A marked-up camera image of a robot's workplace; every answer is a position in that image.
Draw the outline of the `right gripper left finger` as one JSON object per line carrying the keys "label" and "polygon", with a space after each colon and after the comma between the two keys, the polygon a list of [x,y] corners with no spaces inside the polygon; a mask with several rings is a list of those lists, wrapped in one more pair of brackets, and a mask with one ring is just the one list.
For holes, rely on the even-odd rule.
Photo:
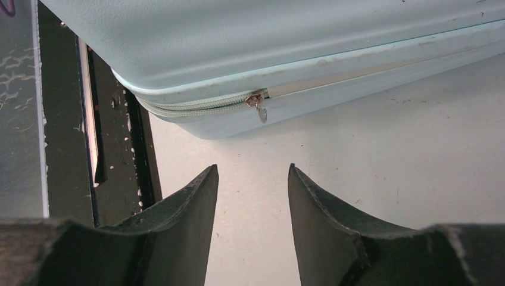
{"label": "right gripper left finger", "polygon": [[219,173],[116,225],[71,219],[1,222],[2,285],[204,285]]}

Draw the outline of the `light blue ribbed suitcase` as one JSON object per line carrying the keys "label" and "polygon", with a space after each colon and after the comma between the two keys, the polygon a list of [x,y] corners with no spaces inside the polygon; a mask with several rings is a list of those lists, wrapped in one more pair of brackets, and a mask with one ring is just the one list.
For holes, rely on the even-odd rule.
{"label": "light blue ribbed suitcase", "polygon": [[[233,136],[504,52],[503,1],[45,1],[138,103]],[[267,122],[245,105],[266,92]]]}

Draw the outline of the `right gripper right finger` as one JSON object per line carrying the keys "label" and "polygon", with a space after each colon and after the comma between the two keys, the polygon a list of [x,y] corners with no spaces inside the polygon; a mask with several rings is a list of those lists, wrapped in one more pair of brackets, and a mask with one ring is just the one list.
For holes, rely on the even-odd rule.
{"label": "right gripper right finger", "polygon": [[414,230],[371,216],[289,167],[302,285],[503,285],[504,225]]}

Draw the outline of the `silver zipper pull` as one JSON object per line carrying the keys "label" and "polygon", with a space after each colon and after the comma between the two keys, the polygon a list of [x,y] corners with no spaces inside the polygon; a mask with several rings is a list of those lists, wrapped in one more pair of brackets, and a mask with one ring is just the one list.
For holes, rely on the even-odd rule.
{"label": "silver zipper pull", "polygon": [[246,106],[256,109],[259,119],[262,123],[267,122],[267,110],[263,107],[266,92],[262,89],[252,92],[246,97],[244,103]]}

